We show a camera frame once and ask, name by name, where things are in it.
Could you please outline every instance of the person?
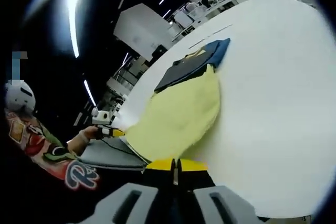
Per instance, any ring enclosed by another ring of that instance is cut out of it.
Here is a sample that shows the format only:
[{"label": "person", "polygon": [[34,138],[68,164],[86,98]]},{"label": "person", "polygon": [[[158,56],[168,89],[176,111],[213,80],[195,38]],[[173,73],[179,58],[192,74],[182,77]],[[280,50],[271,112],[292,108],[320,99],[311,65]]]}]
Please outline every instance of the person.
[{"label": "person", "polygon": [[[18,97],[13,90],[23,90],[26,96]],[[140,172],[93,168],[79,161],[78,155],[95,137],[95,126],[62,144],[33,116],[34,107],[34,94],[28,84],[12,80],[6,85],[8,136],[1,145],[10,153],[5,156],[5,188],[13,193],[6,204],[20,213],[11,215],[13,223],[80,222],[93,214],[101,199],[128,182],[139,181]]]},{"label": "person", "polygon": [[211,5],[209,3],[209,0],[201,0],[202,5],[204,5],[206,8],[210,8]]},{"label": "person", "polygon": [[188,12],[192,12],[194,9],[198,8],[198,5],[195,2],[188,2],[185,5],[185,8],[187,9]]}]

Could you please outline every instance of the table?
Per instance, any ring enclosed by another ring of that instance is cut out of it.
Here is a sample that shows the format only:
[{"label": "table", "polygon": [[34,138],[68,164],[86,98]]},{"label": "table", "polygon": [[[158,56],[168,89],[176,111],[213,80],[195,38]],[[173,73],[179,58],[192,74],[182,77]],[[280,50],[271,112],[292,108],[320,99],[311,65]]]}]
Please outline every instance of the table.
[{"label": "table", "polygon": [[336,168],[336,45],[322,15],[302,2],[248,0],[214,17],[145,72],[113,124],[127,129],[139,120],[174,61],[228,37],[217,71],[220,114],[184,156],[206,163],[214,182],[258,216],[310,215]]}]

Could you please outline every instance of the yellow cloth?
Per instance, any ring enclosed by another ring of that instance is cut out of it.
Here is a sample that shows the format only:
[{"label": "yellow cloth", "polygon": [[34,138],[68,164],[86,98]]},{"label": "yellow cloth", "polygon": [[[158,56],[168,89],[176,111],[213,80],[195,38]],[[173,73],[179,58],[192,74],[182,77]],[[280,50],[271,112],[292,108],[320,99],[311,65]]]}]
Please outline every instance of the yellow cloth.
[{"label": "yellow cloth", "polygon": [[197,78],[155,94],[138,124],[125,135],[150,161],[179,158],[213,125],[220,108],[217,76],[211,65]]}]

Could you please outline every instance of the black ceiling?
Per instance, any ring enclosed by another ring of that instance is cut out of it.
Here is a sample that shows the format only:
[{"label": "black ceiling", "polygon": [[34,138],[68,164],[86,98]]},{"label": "black ceiling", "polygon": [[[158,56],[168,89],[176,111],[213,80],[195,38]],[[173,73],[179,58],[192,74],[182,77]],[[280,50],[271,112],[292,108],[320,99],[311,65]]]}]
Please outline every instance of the black ceiling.
[{"label": "black ceiling", "polygon": [[23,28],[17,29],[24,8],[31,0],[18,0],[14,5],[13,45],[27,51],[29,64],[24,78],[36,93],[38,105],[74,121],[89,100],[83,85],[86,79],[96,103],[105,92],[106,81],[121,66],[130,51],[113,36],[120,11],[144,3],[163,15],[169,9],[181,6],[183,0],[79,0],[76,9],[77,38],[80,56],[72,51],[69,21],[65,0],[50,0]]}]

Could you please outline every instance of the hand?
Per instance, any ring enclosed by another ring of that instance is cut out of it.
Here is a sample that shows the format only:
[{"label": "hand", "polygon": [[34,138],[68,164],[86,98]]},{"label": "hand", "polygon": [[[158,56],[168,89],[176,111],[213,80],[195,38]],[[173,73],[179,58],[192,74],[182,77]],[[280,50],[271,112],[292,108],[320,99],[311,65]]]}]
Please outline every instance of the hand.
[{"label": "hand", "polygon": [[88,139],[96,138],[96,132],[98,131],[98,128],[95,126],[89,126],[86,129],[83,130],[84,135]]}]

